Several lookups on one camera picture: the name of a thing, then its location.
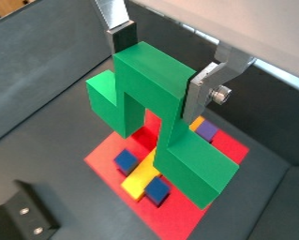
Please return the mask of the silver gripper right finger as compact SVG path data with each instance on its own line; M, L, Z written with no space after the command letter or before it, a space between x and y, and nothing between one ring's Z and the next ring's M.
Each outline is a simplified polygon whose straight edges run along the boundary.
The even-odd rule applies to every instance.
M181 112L181 118L188 124L204 111L211 101L219 105L227 101L231 90L224 83L237 77L255 61L252 55L223 41L216 46L213 58L216 62L211 62L188 79Z

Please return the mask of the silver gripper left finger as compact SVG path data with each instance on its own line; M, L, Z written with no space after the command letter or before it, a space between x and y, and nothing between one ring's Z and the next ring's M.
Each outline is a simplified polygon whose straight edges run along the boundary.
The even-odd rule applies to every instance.
M136 22L129 19L124 0L92 0L106 31L112 53L137 43Z

